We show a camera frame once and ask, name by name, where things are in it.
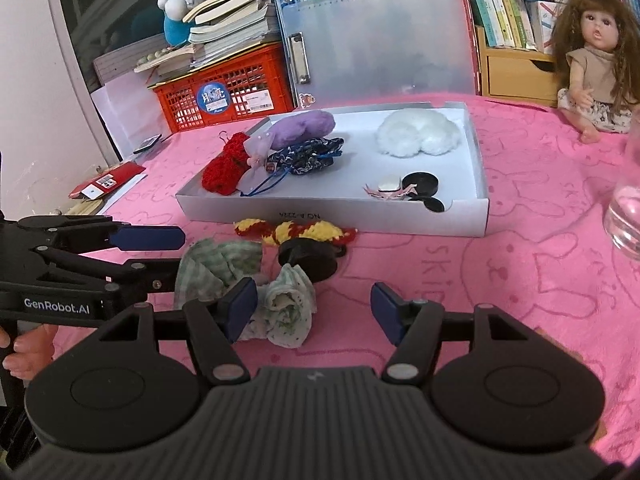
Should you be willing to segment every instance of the doll face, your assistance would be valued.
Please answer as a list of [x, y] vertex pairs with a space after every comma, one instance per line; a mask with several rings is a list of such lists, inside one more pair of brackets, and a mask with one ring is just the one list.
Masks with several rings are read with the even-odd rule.
[[618, 24], [608, 12], [585, 10], [580, 19], [580, 28], [585, 43], [611, 52], [618, 45]]

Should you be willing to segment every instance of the smartphone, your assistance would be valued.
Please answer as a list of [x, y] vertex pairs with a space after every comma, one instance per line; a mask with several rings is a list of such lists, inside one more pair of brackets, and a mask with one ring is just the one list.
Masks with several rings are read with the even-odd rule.
[[133, 150], [133, 153], [135, 155], [137, 155], [138, 153], [142, 153], [142, 152], [146, 152], [146, 150], [148, 150], [149, 148], [152, 148], [153, 146], [156, 145], [156, 143], [158, 142], [158, 140], [160, 140], [160, 138], [162, 137], [162, 135], [156, 135], [153, 137], [149, 137], [148, 139], [143, 140], [140, 145]]

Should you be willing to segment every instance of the human hand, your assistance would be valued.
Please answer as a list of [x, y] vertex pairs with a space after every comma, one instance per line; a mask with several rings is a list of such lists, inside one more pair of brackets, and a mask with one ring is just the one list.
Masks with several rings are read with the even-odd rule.
[[569, 97], [571, 97], [580, 108], [591, 108], [591, 105], [593, 105], [593, 97], [591, 97], [591, 94], [593, 94], [593, 88], [587, 88], [586, 90], [569, 90]]
[[[18, 379], [31, 380], [53, 360], [53, 338], [58, 332], [56, 325], [39, 327], [19, 335], [14, 341], [14, 354], [2, 361], [2, 367]], [[8, 333], [0, 328], [0, 347], [11, 344]]]

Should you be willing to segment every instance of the yellow and red scrunchie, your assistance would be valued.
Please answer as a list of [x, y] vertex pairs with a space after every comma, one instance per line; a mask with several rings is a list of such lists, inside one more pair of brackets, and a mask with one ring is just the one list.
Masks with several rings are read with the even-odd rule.
[[270, 246], [278, 246], [292, 238], [311, 238], [318, 242], [345, 245], [353, 241], [358, 232], [356, 229], [340, 229], [324, 220], [304, 225], [283, 222], [273, 226], [264, 220], [247, 218], [236, 222], [234, 228], [238, 236], [258, 237], [262, 239], [263, 243]]

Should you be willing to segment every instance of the glass cup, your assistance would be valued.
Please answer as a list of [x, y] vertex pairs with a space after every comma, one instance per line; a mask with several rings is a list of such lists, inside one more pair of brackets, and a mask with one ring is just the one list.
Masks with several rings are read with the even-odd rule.
[[617, 248], [629, 258], [640, 260], [640, 110], [631, 118], [625, 158], [604, 217], [604, 229]]

